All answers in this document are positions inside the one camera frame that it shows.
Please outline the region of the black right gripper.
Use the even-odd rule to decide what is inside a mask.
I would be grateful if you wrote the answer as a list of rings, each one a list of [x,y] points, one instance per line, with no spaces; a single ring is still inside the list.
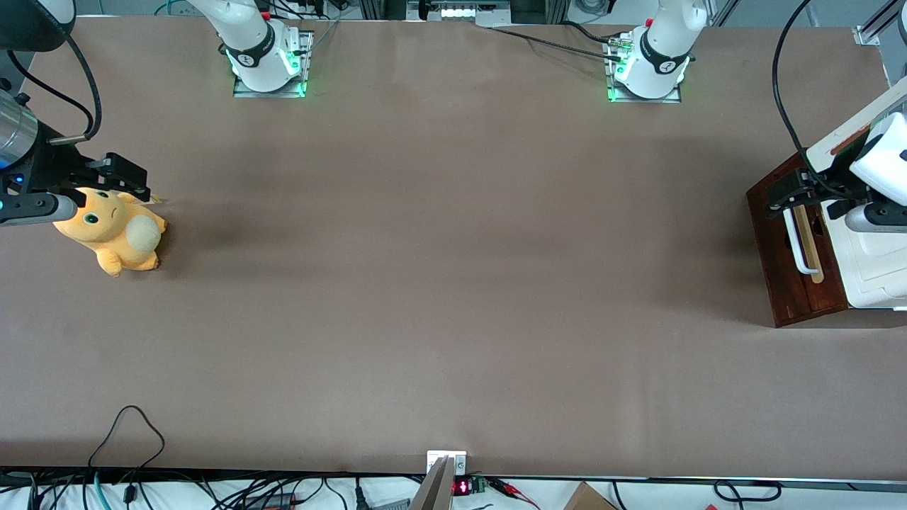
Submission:
[[[51,127],[39,126],[29,143],[19,135],[12,149],[2,149],[2,193],[59,193],[62,188],[91,186],[97,175],[98,183],[117,186],[124,203],[152,203],[152,193],[143,187],[145,169],[115,152],[92,161],[74,145],[49,143],[56,135]]]

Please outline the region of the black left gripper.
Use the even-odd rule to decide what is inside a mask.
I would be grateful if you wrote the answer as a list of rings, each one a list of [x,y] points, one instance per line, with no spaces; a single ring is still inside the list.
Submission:
[[[783,213],[797,206],[815,205],[830,220],[842,220],[858,206],[872,202],[874,195],[864,181],[848,169],[816,172],[816,187],[808,171],[791,170],[778,176],[767,212]]]

